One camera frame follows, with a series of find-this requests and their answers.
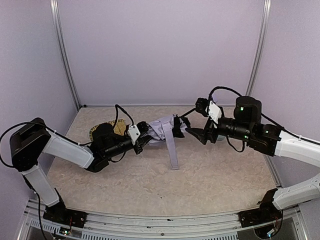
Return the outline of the lilac folding umbrella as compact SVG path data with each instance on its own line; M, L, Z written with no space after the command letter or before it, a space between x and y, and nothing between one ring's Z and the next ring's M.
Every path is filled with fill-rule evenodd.
M196 112L196 108L192 108L182 115L170 114L150 122L147 135L151 137L149 145L157 146L160 143L165 143L172 170L180 168L178 154L176 150L175 139L185 137L186 128L191 128L191 123L187 116Z

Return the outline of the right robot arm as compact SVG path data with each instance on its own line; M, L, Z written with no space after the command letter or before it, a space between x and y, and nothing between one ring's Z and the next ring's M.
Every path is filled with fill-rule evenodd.
M239 96L232 118L225 117L222 107L205 98L196 101L195 110L206 117L207 122L204 128L187 128L186 131L202 144L215 143L219 136L224 136L240 140L243 147L264 155L320 166L320 143L290 133L276 124L262 124L262 103L253 97ZM268 190L258 208L239 212L240 224L245 228L274 221L281 218L284 209L319 196L319 175L289 187Z

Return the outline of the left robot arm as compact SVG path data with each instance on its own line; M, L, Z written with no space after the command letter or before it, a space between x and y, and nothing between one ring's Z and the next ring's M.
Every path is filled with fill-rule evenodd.
M152 139L149 125L141 121L126 126L123 135L115 133L115 125L102 123L92 132L92 142L80 144L49 128L42 118L17 124L20 128L10 139L11 168L20 172L27 185L45 204L43 218L55 223L82 228L87 219L84 211L66 207L58 190L43 172L38 158L49 154L97 173L107 167L112 158L130 150L138 155Z

